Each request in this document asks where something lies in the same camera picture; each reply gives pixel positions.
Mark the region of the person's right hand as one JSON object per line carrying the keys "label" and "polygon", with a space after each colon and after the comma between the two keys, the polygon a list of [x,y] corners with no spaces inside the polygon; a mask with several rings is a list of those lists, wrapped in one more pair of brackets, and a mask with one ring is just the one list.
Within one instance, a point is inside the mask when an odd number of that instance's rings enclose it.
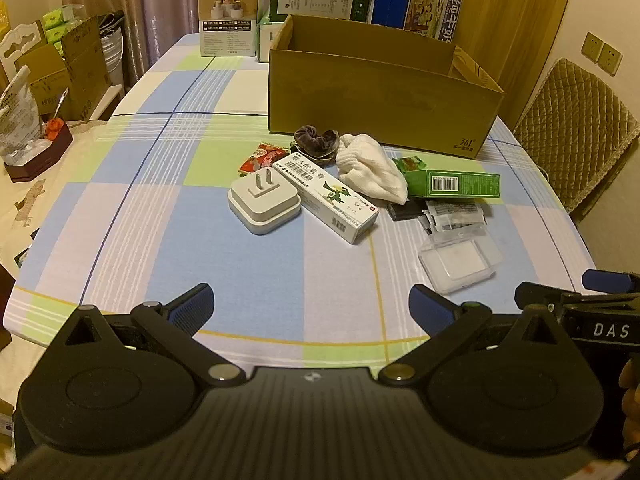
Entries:
{"label": "person's right hand", "polygon": [[625,390],[622,410],[625,414],[623,438],[626,461],[631,462],[639,453],[640,442],[640,389],[639,374],[629,360],[620,373],[620,388]]}

